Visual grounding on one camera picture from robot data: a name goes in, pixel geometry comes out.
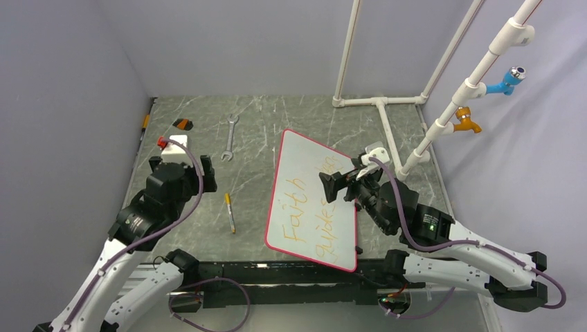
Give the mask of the red-framed whiteboard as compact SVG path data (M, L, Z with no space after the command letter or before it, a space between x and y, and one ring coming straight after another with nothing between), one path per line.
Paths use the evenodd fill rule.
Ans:
M353 203L328 203L319 173L352 170L349 156L300 133L281 136L264 242L272 250L345 272L357 267Z

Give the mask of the yellow whiteboard marker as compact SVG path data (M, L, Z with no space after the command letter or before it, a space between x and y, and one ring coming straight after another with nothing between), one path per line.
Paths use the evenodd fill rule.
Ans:
M236 234L235 219L234 219L234 214L233 214L233 209L232 209L230 194L229 193L225 193L224 199L225 199L225 203L226 203L226 207L227 207L227 211L228 211L228 217L229 217L229 224L230 224L230 227L231 227L231 232L232 232L232 234Z

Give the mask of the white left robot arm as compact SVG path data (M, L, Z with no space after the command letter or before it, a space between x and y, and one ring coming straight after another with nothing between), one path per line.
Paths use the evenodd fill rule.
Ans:
M186 203L217 191L210 156L200 156L195 163L187 154L162 154L151 157L149 164L152 172L144 188L118 213L96 264L74 298L35 331L127 331L158 297L197 285L198 260L174 250L147 279L120 294L136 267L181 219Z

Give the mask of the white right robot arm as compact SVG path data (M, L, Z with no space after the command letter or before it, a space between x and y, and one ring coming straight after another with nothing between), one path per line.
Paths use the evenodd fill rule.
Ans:
M406 184L379 180L382 170L360 177L319 173L328 203L345 190L350 201L368 213L385 235L397 235L413 253L391 249L377 272L380 283L444 284L490 297L502 308L530 312L548 302L548 287L536 279L547 267L538 251L508 250L466 229L449 214L419 203L419 194Z

